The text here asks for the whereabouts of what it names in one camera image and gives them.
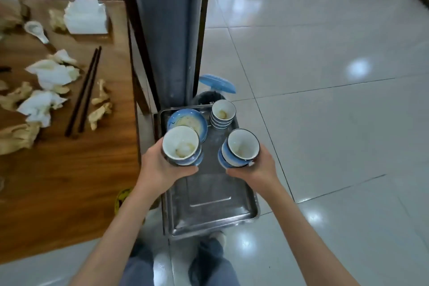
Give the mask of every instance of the jeans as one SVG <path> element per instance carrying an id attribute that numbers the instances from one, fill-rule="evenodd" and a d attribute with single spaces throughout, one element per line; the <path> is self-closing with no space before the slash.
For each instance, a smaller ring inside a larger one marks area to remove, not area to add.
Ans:
<path id="1" fill-rule="evenodd" d="M 192 286 L 239 286 L 231 262 L 223 257 L 222 246 L 214 238 L 200 242 L 188 276 Z M 119 285 L 154 286 L 153 254 L 139 240 L 132 248 Z"/>

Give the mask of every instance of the white spoon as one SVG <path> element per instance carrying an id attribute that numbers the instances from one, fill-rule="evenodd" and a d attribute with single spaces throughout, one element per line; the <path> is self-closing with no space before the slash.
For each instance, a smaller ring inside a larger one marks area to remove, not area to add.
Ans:
<path id="1" fill-rule="evenodd" d="M 43 26 L 37 21 L 29 21 L 24 25 L 24 30 L 31 35 L 34 35 L 36 38 L 41 40 L 43 44 L 48 44 L 49 40 L 43 32 Z"/>

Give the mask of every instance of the person's right hand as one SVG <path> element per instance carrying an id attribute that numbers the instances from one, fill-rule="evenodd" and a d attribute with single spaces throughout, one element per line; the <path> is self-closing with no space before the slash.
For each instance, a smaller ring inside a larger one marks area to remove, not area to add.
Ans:
<path id="1" fill-rule="evenodd" d="M 275 171 L 274 159 L 268 149 L 262 144 L 260 144 L 259 155 L 252 166 L 229 168 L 227 169 L 227 174 L 243 179 L 254 191 L 265 199 L 276 188 L 283 188 Z"/>

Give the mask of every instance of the stainless steel tray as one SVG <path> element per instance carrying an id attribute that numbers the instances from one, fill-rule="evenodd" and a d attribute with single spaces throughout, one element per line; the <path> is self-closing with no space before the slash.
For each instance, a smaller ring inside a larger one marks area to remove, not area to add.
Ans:
<path id="1" fill-rule="evenodd" d="M 211 105 L 174 107 L 158 113 L 158 137 L 166 133 L 169 117 L 184 108 L 202 113 L 208 122 L 208 136 L 202 144 L 204 159 L 199 171 L 179 179 L 162 195 L 164 234 L 170 239 L 187 238 L 258 218 L 256 194 L 243 180 L 228 176 L 217 161 L 223 141 L 239 127 L 237 119 L 225 130 L 217 130 L 209 120 Z"/>

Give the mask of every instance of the wooden table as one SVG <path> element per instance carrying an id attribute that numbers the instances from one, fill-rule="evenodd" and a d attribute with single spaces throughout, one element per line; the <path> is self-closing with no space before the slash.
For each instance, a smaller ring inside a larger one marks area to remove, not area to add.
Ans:
<path id="1" fill-rule="evenodd" d="M 139 173 L 139 138 L 125 4 L 106 1 L 111 19 L 109 36 L 56 34 L 49 27 L 48 9 L 64 9 L 65 0 L 26 0 L 31 19 L 40 21 L 57 50 L 65 49 L 87 71 L 95 48 L 102 45 L 97 80 L 104 78 L 113 114 L 91 131 L 64 137 L 83 79 L 69 84 L 64 107 L 52 110 L 51 127 L 41 129 L 32 149 L 0 156 L 0 263 L 97 238 L 114 216 L 118 192 L 134 186 Z M 48 54 L 29 34 L 16 33 L 0 42 L 0 73 L 11 89 L 37 78 L 24 71 Z M 94 86 L 93 97 L 98 95 Z M 24 123 L 25 116 L 0 108 L 0 129 Z"/>

